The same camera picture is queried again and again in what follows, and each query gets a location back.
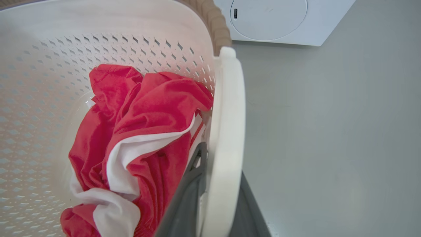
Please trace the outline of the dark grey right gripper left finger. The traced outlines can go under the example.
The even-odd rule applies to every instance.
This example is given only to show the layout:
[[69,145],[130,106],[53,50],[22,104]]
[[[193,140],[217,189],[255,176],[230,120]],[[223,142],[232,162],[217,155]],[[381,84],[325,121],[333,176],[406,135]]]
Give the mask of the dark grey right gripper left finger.
[[207,144],[196,146],[183,177],[170,201],[155,237],[195,237],[200,197],[206,191]]

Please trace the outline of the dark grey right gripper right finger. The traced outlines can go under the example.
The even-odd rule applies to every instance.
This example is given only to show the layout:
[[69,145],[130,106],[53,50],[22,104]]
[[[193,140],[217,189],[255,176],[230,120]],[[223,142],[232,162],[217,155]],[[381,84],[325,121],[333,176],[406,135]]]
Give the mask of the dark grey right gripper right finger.
[[271,233],[259,209],[245,174],[241,184],[230,237],[270,237]]

